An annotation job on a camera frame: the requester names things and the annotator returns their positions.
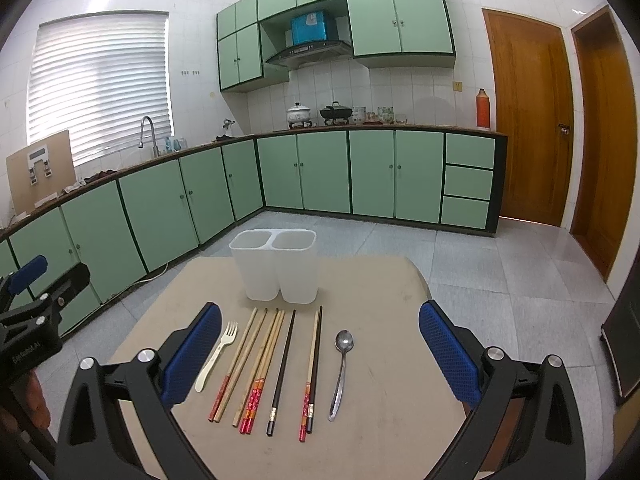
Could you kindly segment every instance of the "wooden chopstick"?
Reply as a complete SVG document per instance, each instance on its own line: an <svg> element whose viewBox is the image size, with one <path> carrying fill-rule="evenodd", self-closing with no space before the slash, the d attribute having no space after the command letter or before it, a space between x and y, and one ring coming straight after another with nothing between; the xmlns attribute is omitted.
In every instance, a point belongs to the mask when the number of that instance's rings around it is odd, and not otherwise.
<svg viewBox="0 0 640 480"><path fill-rule="evenodd" d="M220 419L222 418L223 413L225 413L226 405L229 402L231 393L233 393L233 390L236 387L238 378L240 377L240 374L242 373L242 369L244 368L244 364L246 363L246 360L248 359L249 354L251 353L251 349L254 347L255 340L258 337L258 332L260 332L260 329L264 322L264 318L266 316L267 316L267 309L265 308L262 313L262 316L260 317L260 321L258 322L258 325L255 327L254 331L251 334L251 337L249 338L249 344L246 346L246 348L242 352L242 357L238 361L238 365L236 366L233 373L231 374L228 387L225 390L225 394L222 396L222 401L220 401L220 405L218 406L218 409L215 412L211 410L211 413L209 413L209 422L220 422Z"/></svg>
<svg viewBox="0 0 640 480"><path fill-rule="evenodd" d="M267 380L267 374L269 373L269 367L271 366L271 360L273 359L273 352L276 349L276 345L278 344L278 337L280 336L280 329L282 328L282 323L284 322L285 312L280 311L280 320L278 321L278 326L275 330L275 335L271 341L271 347L269 349L269 353L267 358L265 359L264 365L262 366L262 374L260 376L260 381L258 383L258 389L255 392L254 397L254 405L251 408L251 412L249 414L249 420L246 425L245 433L251 434L251 430L254 428L255 422L255 414L258 412L258 406L260 405L260 398L262 397L262 390L264 389L264 383Z"/></svg>
<svg viewBox="0 0 640 480"><path fill-rule="evenodd" d="M244 389L244 392L242 393L240 406L238 406L238 410L234 415L234 421L232 422L232 426L234 428L237 428L238 425L240 424L240 417L242 417L242 412L244 412L244 406L246 405L246 402L249 397L249 393L251 392L251 387L254 384L255 375L258 371L258 367L260 366L260 363L262 362L262 355L264 354L264 349L267 348L267 343L269 341L269 338L271 337L271 332L273 331L273 327L276 323L277 317L278 317L278 309L276 309L276 313L274 314L273 319L271 319L269 329L267 330L267 333L264 335L262 344L260 345L260 349L258 350L258 355L255 357L254 366L253 368L251 368L251 372L249 373L249 381L247 383L247 386Z"/></svg>
<svg viewBox="0 0 640 480"><path fill-rule="evenodd" d="M304 442L306 440L306 416L309 409L309 393L311 391L311 374L314 366L314 350L316 349L316 330L318 329L318 311L314 317L314 332L311 338L311 351L309 355L309 368L306 373L305 398L302 402L302 420L300 421L300 435L298 440Z"/></svg>
<svg viewBox="0 0 640 480"><path fill-rule="evenodd" d="M249 424L249 416L251 415L251 410L252 407L254 406L254 401L255 401L255 393L257 391L258 388L258 384L260 383L260 378L262 377L262 374L264 372L264 366L265 366L265 362L267 360L267 356L269 353L269 350L271 348L271 342L273 341L276 329L278 327L278 323L280 322L280 315L284 314L283 311L280 312L276 312L276 315L274 317L274 324L271 326L271 331L269 332L269 338L267 340L267 345L264 348L264 351L262 352L262 355L260 356L260 364L258 365L258 369L256 370L256 373L254 375L254 382L251 388L251 393L249 394L249 401L246 404L246 407L244 409L244 415L242 416L242 420L240 421L240 433L244 434L246 433L246 429L248 427Z"/></svg>
<svg viewBox="0 0 640 480"><path fill-rule="evenodd" d="M284 371L287 368L287 357L289 356L289 346L291 345L291 335L293 334L293 322L296 320L296 311L291 314L291 322L289 323L289 332L287 333L287 340L284 343L284 350L282 351L282 360L280 361L280 371L278 372L278 381L276 382L276 389L273 393L273 400L271 401L271 413L269 414L269 421L267 423L267 436L273 436L273 430L276 426L276 414L278 413L278 405L280 403L280 393L282 391L282 381L284 380Z"/></svg>
<svg viewBox="0 0 640 480"><path fill-rule="evenodd" d="M220 402L222 402L222 396L225 394L226 386L229 384L229 379L231 378L231 374L234 371L234 367L238 362L238 358L240 357L240 352L242 351L242 347L244 346L244 342L246 341L246 337L249 335L249 329L251 328L252 323L255 319L255 314L258 312L258 307L254 308L254 311L249 316L249 321L247 321L246 326L244 327L244 332L242 332L242 337L240 338L240 342L238 343L238 347L236 348L236 353L234 354L234 358L231 359L231 364L229 365L229 370L226 371L225 378L222 379L222 384L220 384L220 389L218 390L218 394L216 396L216 400L213 403L213 408L211 409L211 413L214 415L220 406Z"/></svg>
<svg viewBox="0 0 640 480"><path fill-rule="evenodd" d="M322 330L322 305L318 310L318 325L316 326L316 346L314 348L314 364L311 370L311 391L309 392L309 407L306 414L306 432L311 433L314 428L314 405L316 403L316 383L318 382L318 358L320 356L320 335Z"/></svg>

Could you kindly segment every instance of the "fork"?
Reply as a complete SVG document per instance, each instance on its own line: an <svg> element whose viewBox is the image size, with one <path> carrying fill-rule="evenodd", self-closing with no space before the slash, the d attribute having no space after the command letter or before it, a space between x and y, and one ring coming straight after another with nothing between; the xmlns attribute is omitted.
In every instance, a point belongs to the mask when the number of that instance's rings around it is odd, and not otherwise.
<svg viewBox="0 0 640 480"><path fill-rule="evenodd" d="M216 364L216 360L217 360L218 356L220 355L220 353L222 352L222 349L225 346L230 345L233 341L235 341L236 333L238 333L238 323L235 322L235 321L229 321L226 324L225 332L223 333L222 337L220 338L220 344L216 348L216 351L213 352L213 355L211 356L211 359L209 359L209 361L207 361L207 364L204 365L204 367L202 368L202 370L198 374L198 377L196 378L195 390L198 393L201 392L202 389L204 388L204 384L207 382L207 378L209 377L209 374L211 373L211 370L213 369L213 365Z"/></svg>

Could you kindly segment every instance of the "window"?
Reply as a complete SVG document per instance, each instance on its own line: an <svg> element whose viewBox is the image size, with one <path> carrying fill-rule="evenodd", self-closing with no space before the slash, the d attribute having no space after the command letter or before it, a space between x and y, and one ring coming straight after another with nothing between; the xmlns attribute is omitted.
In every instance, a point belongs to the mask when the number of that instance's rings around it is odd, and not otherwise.
<svg viewBox="0 0 640 480"><path fill-rule="evenodd" d="M28 144L69 130L78 166L136 146L145 115L158 139L172 135L167 22L166 13L124 12L41 25L27 90Z"/></svg>

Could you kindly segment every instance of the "sink faucet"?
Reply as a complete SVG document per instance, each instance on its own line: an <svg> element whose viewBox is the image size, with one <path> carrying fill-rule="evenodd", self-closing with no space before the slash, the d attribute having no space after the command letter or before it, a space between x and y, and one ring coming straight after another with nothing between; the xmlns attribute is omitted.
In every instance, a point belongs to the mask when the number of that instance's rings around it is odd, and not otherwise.
<svg viewBox="0 0 640 480"><path fill-rule="evenodd" d="M144 144L142 143L142 134L145 129L145 119L149 119L149 125L151 126L151 140L154 144L154 158L156 158L157 156L160 156L160 151L158 150L158 144L156 143L156 130L154 128L154 122L148 115L145 115L140 121L140 144L138 145L138 147L142 148L144 146Z"/></svg>

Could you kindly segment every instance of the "spoon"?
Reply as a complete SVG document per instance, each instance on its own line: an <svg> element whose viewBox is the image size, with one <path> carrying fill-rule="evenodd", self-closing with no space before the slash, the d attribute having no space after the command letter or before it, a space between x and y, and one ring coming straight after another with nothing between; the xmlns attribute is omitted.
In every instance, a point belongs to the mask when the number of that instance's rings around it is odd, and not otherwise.
<svg viewBox="0 0 640 480"><path fill-rule="evenodd" d="M335 337L335 347L342 354L342 362L340 363L340 375L338 383L335 385L334 398L331 401L331 409L329 410L329 420L334 420L340 408L342 400L342 391L344 390L344 369L347 366L347 352L353 348L353 336L348 330L340 330Z"/></svg>

